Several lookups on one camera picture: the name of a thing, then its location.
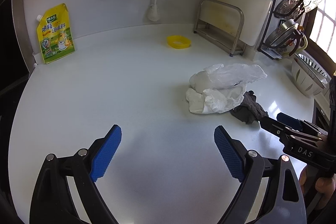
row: rag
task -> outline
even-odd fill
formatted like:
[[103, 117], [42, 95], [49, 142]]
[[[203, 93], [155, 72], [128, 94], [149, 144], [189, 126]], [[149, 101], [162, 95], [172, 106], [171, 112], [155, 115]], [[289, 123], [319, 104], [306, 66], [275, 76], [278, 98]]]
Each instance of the rag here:
[[230, 110], [231, 114], [246, 124], [252, 124], [255, 120], [260, 121], [261, 118], [268, 117], [268, 113], [256, 100], [257, 97], [252, 90], [245, 92], [242, 103]]

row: window frame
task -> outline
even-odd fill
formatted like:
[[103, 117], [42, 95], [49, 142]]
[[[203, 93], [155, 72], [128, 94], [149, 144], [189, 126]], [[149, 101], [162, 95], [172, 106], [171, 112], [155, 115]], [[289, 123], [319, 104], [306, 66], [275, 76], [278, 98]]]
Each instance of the window frame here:
[[310, 56], [312, 56], [313, 59], [315, 59], [317, 61], [317, 63], [319, 63], [322, 68], [328, 73], [328, 75], [331, 77], [336, 70], [336, 64], [335, 62], [331, 59], [331, 57], [322, 49], [320, 48], [316, 42], [314, 42], [311, 38], [311, 32], [314, 26], [314, 22], [315, 22], [315, 17], [316, 17], [316, 13], [317, 11], [322, 13], [322, 21], [321, 21], [321, 25], [320, 25], [320, 29], [318, 32], [318, 36], [316, 38], [316, 40], [318, 41], [318, 38], [320, 36], [321, 33], [321, 29], [322, 29], [322, 24], [323, 24], [323, 20], [324, 20], [324, 16], [326, 16], [329, 20], [331, 20], [334, 23], [334, 29], [330, 38], [330, 42], [327, 48], [327, 51], [330, 48], [333, 36], [336, 35], [335, 32], [335, 27], [336, 27], [336, 19], [332, 19], [328, 14], [326, 14], [325, 12], [325, 7], [326, 7], [326, 0], [324, 0], [324, 9], [320, 9], [319, 7], [316, 7], [315, 9], [313, 9], [312, 11], [308, 12], [305, 15], [304, 21], [303, 21], [303, 27], [305, 29], [304, 33], [308, 39], [308, 46], [305, 49], [305, 51], [310, 54]]

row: yellow seasoning bag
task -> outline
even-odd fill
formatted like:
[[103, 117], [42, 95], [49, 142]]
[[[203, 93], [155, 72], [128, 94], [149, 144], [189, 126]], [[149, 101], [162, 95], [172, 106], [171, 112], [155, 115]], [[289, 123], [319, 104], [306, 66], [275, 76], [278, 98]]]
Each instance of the yellow seasoning bag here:
[[65, 3], [47, 10], [39, 21], [37, 37], [45, 64], [75, 51]]

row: human hand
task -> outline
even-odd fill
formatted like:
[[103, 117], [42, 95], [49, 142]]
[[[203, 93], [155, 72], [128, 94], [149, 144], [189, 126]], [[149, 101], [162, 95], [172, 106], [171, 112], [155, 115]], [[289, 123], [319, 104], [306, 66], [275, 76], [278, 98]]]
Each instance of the human hand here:
[[[299, 178], [299, 184], [301, 186], [301, 191], [304, 193], [304, 184], [307, 179], [307, 167], [305, 167]], [[328, 201], [330, 200], [331, 196], [333, 195], [335, 191], [336, 186], [336, 175], [334, 174], [332, 178], [319, 178], [315, 183], [315, 189], [317, 192], [323, 194], [322, 198], [320, 199], [319, 203], [317, 204], [316, 208], [317, 210], [321, 210], [322, 208], [327, 205]]]

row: plastic bag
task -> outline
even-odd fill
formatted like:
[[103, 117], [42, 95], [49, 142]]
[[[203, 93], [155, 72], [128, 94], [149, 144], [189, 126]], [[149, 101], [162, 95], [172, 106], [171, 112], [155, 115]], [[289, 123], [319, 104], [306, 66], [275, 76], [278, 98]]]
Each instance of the plastic bag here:
[[186, 99], [189, 102], [189, 111], [192, 113], [223, 113], [239, 106], [244, 99], [245, 92], [245, 83], [223, 90], [205, 89], [203, 94], [188, 89]]
[[217, 64], [194, 74], [189, 83], [198, 93], [203, 93], [205, 89], [227, 89], [241, 82], [252, 83], [266, 77], [266, 73], [258, 65]]

